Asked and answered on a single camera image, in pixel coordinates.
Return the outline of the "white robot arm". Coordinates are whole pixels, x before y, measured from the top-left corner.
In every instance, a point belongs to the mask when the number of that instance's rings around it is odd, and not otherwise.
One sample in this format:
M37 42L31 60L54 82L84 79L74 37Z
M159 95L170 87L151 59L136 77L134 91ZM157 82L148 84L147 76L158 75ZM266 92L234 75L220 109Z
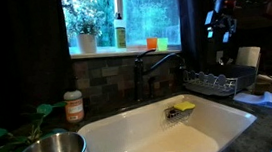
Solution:
M223 43L230 40L237 30L237 19L234 11L237 2L242 0L213 0L213 8L206 15L204 26L209 41L221 38ZM254 4L263 4L266 0L244 0Z

